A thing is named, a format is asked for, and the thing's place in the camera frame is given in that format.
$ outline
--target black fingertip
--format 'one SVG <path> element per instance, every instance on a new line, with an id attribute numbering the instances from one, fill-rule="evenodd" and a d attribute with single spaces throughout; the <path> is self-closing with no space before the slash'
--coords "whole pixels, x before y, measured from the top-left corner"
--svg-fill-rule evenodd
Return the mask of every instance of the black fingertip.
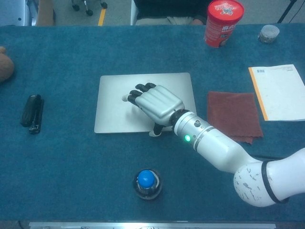
<path id="1" fill-rule="evenodd" d="M 129 94 L 131 94 L 133 97 L 139 97 L 142 95 L 142 92 L 139 92 L 137 90 L 132 90 L 129 92 Z"/>
<path id="2" fill-rule="evenodd" d="M 129 96 L 127 97 L 127 100 L 128 100 L 129 102 L 131 102 L 133 105 L 138 106 L 137 103 L 135 102 L 135 99 L 136 99 L 136 97 L 134 97 L 133 95 L 129 95 Z"/>
<path id="3" fill-rule="evenodd" d="M 147 83 L 147 84 L 145 85 L 145 87 L 147 87 L 147 88 L 149 88 L 149 89 L 154 88 L 155 86 L 156 86 L 156 85 L 153 84 L 153 83 Z"/>
<path id="4" fill-rule="evenodd" d="M 153 128 L 153 133 L 156 136 L 159 136 L 161 134 L 161 131 L 162 131 L 163 127 L 164 127 L 163 125 L 155 123 L 154 124 L 154 128 Z"/>
<path id="5" fill-rule="evenodd" d="M 142 91 L 142 92 L 146 92 L 146 91 L 149 90 L 149 88 L 145 87 L 143 84 L 138 84 L 138 85 L 136 85 L 135 88 Z"/>

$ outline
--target person's lap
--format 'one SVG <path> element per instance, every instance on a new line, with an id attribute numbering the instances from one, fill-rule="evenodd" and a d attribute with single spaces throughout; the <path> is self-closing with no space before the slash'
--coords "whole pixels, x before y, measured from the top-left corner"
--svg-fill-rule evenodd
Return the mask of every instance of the person's lap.
<path id="1" fill-rule="evenodd" d="M 143 18 L 136 25 L 189 25 L 192 21 L 192 17 Z"/>

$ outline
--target blue button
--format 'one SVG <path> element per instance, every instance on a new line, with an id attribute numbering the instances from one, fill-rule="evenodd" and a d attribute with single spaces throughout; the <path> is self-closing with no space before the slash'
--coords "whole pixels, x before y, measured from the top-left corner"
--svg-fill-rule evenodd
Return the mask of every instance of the blue button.
<path id="1" fill-rule="evenodd" d="M 150 188 L 154 184 L 154 175 L 150 170 L 143 170 L 138 175 L 138 183 L 142 188 Z"/>

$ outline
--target round button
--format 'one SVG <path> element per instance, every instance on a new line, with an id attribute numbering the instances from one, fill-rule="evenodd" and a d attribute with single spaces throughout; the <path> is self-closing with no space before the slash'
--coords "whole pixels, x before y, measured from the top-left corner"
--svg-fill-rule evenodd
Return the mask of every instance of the round button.
<path id="1" fill-rule="evenodd" d="M 150 170 L 143 170 L 138 175 L 138 183 L 142 188 L 150 188 L 154 185 L 154 175 Z"/>
<path id="2" fill-rule="evenodd" d="M 196 120 L 195 123 L 194 123 L 194 126 L 196 127 L 200 127 L 201 126 L 201 123 L 199 120 Z"/>

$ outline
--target blue tablecloth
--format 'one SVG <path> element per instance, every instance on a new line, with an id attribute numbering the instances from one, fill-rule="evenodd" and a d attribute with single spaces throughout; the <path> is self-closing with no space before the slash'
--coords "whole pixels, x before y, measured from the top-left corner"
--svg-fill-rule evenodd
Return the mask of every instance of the blue tablecloth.
<path id="1" fill-rule="evenodd" d="M 0 28 L 16 68 L 0 84 L 0 220 L 304 221 L 305 194 L 250 206 L 232 174 L 173 133 L 93 131 L 101 75 L 189 72 L 202 118 L 208 91 L 254 92 L 250 66 L 294 64 L 304 80 L 305 24 L 278 25 L 269 45 L 257 40 L 261 27 L 237 26 L 219 49 L 204 43 L 203 26 Z M 45 99 L 38 135 L 19 124 L 31 94 Z M 264 137 L 242 144 L 249 154 L 289 156 L 305 147 L 305 122 L 265 122 L 258 109 Z M 132 188 L 144 167 L 164 181 L 155 201 Z"/>

